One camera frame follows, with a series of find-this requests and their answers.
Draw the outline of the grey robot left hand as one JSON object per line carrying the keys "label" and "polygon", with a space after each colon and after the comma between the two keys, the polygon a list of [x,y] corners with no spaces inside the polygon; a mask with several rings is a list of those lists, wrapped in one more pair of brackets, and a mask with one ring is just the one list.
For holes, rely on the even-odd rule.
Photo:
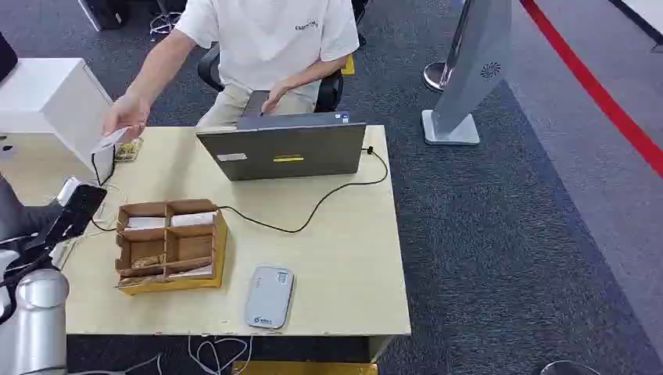
{"label": "grey robot left hand", "polygon": [[24,205],[11,184],[1,177],[1,249],[35,257],[82,235],[107,191],[71,177],[62,192],[64,203],[55,198],[47,205]]}

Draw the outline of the person's left hand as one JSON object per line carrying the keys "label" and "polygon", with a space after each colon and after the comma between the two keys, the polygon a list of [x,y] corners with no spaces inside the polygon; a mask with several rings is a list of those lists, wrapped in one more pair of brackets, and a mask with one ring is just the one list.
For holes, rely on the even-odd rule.
{"label": "person's left hand", "polygon": [[290,79],[284,79],[277,82],[271,89],[267,100],[262,104],[261,112],[272,112],[281,98],[292,89]]}

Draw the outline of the person's right hand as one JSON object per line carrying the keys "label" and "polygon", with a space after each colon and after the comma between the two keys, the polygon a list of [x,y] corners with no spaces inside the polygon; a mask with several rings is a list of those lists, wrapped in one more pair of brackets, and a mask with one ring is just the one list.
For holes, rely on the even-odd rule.
{"label": "person's right hand", "polygon": [[125,129],[120,138],[127,142],[138,138],[147,126],[151,110],[150,102],[131,93],[119,97],[111,106],[103,124],[103,136]]}

